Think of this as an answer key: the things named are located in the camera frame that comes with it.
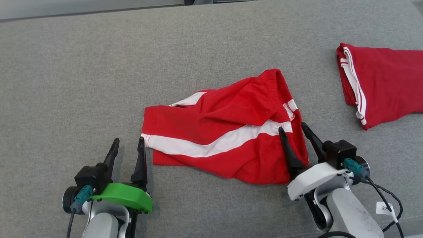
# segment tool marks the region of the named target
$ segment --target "folded red pants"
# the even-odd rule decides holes
[[[341,43],[336,51],[346,103],[364,130],[423,112],[423,50]]]
[[[278,69],[171,104],[147,107],[141,136],[153,164],[193,166],[254,184],[289,182],[278,134],[283,127],[308,163],[301,114]]]

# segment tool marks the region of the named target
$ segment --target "white label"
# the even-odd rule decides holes
[[[394,211],[394,208],[392,207],[392,204],[388,203],[391,207],[391,210]],[[376,213],[377,214],[385,214],[385,215],[391,215],[391,212],[389,211],[388,207],[384,202],[377,202],[376,203]]]

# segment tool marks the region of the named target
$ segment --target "gray couch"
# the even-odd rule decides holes
[[[64,190],[82,166],[104,159],[115,137],[121,148],[113,179],[129,181],[145,107],[270,68],[281,69],[322,140],[356,145],[373,180],[400,197],[404,233],[422,234],[423,115],[364,131],[344,101],[340,42],[423,50],[423,17],[407,0],[269,0],[0,24],[0,237],[64,237]],[[154,211],[139,217],[138,237],[321,234],[285,185],[153,166],[151,151],[148,172]],[[374,213],[381,199],[373,188],[353,192],[382,227],[390,222]],[[71,237],[85,223],[76,216]],[[398,237],[396,228],[386,237]]]

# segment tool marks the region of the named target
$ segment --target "black cable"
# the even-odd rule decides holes
[[[365,183],[365,184],[369,184],[369,185],[371,185],[369,182],[367,182],[367,181],[362,181],[362,183]],[[385,193],[387,193],[387,194],[390,194],[397,202],[398,202],[398,205],[399,205],[399,213],[398,213],[398,216],[397,216],[397,220],[399,220],[400,218],[401,218],[401,215],[402,215],[402,212],[403,212],[403,207],[402,207],[402,203],[401,203],[401,201],[400,201],[400,199],[397,197],[397,196],[395,196],[395,194],[394,193],[392,193],[391,191],[389,191],[389,190],[387,190],[386,188],[384,188],[384,187],[382,187],[382,186],[379,186],[379,185],[377,185],[377,184],[375,184],[376,185],[376,187],[378,187],[378,188],[380,188],[380,189],[382,189]],[[391,226],[393,226],[395,224],[395,221],[392,221],[391,223],[389,223],[389,225],[387,225],[385,228],[383,228],[382,229],[382,231],[383,232],[385,232],[385,231],[387,231]]]
[[[66,235],[66,238],[71,237],[71,229],[72,229],[72,223],[74,222],[74,216],[75,216],[76,210],[72,210],[71,219],[69,220],[69,226],[68,226],[68,234]]]
[[[388,210],[390,212],[392,212],[391,206],[389,206],[388,201],[386,201],[385,196],[383,196],[382,192],[377,188],[376,184],[373,183],[373,181],[370,179],[369,176],[366,176],[367,181],[369,181],[370,185],[372,185],[374,187],[374,189],[376,189],[376,192],[379,194],[379,196],[382,198],[383,202],[385,203],[386,207],[388,208]],[[398,231],[399,231],[399,235],[400,238],[404,238],[404,234],[402,233],[402,229],[401,226],[399,225],[398,222],[396,222],[397,227],[398,227]]]
[[[90,214],[88,215],[88,223],[90,223],[91,221],[91,211],[93,209],[93,203],[94,203],[94,200],[91,200]]]
[[[326,234],[323,234],[321,236],[319,236],[318,238],[328,238],[328,237],[334,237],[334,236],[343,236],[343,237],[347,237],[347,238],[356,238],[355,236],[351,235],[350,233],[346,233],[343,231],[332,231],[332,232],[328,232]]]

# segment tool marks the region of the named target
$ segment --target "white stripe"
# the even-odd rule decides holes
[[[365,114],[366,114],[366,107],[367,107],[366,97],[363,93],[363,90],[361,89],[360,82],[357,77],[357,73],[355,72],[354,62],[352,60],[352,54],[349,51],[348,47],[344,47],[343,49],[344,49],[344,54],[346,56],[346,60],[348,61],[348,64],[347,65],[344,64],[341,66],[345,71],[345,75],[348,78],[348,81],[354,92],[355,99],[357,100],[358,114],[356,113],[356,116],[357,118],[362,119],[363,117],[365,117]],[[365,125],[366,120],[365,119],[362,120],[361,123]]]
[[[289,120],[293,121],[295,118],[295,110],[298,109],[297,105],[294,102],[294,99],[289,100],[288,103],[284,103],[283,107],[285,108],[286,112],[288,113]]]
[[[179,101],[173,104],[170,104],[170,107],[175,107],[175,106],[189,106],[189,105],[195,105],[198,100],[200,99],[200,97],[205,94],[206,92],[198,92],[198,93],[194,93],[193,95]]]
[[[177,138],[147,135],[142,133],[146,147],[161,151],[167,155],[186,155],[193,158],[209,157],[240,147],[245,142],[257,138],[261,133],[271,136],[279,135],[279,127],[285,132],[292,132],[291,122],[266,121],[262,126],[245,125],[239,129],[229,131],[208,145],[196,144]]]
[[[292,112],[292,110],[289,108],[289,105],[288,105],[287,103],[284,103],[284,104],[283,104],[283,107],[285,108],[286,113],[288,113],[289,120],[290,120],[290,121],[292,121],[292,120],[294,119],[295,115],[294,115],[294,113]]]
[[[298,109],[297,105],[294,102],[294,99],[289,100],[288,106],[293,112],[295,112]]]

